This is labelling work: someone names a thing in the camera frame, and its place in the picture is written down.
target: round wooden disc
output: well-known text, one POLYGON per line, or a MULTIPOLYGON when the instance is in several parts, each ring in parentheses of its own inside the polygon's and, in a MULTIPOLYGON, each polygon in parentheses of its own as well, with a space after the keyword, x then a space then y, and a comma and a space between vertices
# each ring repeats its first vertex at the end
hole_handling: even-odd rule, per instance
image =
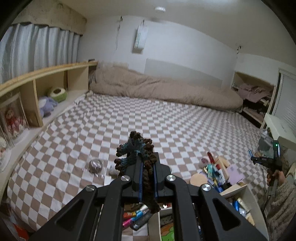
POLYGON ((196 173, 190 178, 191 185, 200 187, 205 183, 207 183, 207 177, 203 174, 196 173))

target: silver screw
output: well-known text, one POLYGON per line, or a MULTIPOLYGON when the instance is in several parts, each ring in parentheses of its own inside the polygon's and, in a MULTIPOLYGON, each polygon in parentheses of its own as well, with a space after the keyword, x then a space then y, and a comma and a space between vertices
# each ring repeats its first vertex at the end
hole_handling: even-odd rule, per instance
POLYGON ((127 175, 124 175, 120 178, 123 182, 128 182, 131 178, 127 175))
POLYGON ((92 192, 95 190, 95 186, 94 185, 88 185, 85 187, 85 190, 88 191, 88 192, 92 192))
POLYGON ((211 186, 206 183, 206 184, 202 185, 202 189, 207 192, 207 191, 211 190, 211 186))
POLYGON ((176 180, 176 177, 174 175, 167 175, 167 180, 172 182, 172 181, 176 180))

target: blue-gray curtain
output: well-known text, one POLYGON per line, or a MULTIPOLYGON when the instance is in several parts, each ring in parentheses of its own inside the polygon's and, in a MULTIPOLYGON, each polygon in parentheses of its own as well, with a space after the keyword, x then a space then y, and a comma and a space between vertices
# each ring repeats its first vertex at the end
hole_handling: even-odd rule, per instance
POLYGON ((57 27, 11 26, 0 41, 0 84, 37 69, 77 62, 79 38, 57 27))

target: purple sticky note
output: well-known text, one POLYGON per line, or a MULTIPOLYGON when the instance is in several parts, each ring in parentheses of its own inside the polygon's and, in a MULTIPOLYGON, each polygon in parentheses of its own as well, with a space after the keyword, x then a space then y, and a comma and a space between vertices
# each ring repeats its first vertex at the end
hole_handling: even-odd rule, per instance
POLYGON ((226 168, 226 170, 229 175, 228 182, 231 185, 234 185, 239 181, 241 181, 242 179, 244 179, 244 175, 238 172, 236 165, 230 165, 229 167, 226 168))

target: checkered bedsheet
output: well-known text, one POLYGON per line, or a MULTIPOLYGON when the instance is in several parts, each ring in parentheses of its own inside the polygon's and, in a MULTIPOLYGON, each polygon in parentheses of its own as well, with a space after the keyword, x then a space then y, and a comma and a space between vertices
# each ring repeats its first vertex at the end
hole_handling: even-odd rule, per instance
MULTIPOLYGON (((12 209, 39 229, 86 185, 104 185, 83 170, 87 158, 106 159, 109 167, 133 130, 151 138, 160 162, 184 180, 199 171, 199 160, 210 151, 237 165, 259 199, 264 194, 262 172, 248 156, 259 129, 238 113, 94 94, 48 125, 19 161, 7 188, 12 209)), ((110 181, 107 171, 105 185, 110 181)), ((123 240, 140 238, 147 239, 146 227, 123 232, 123 240)))

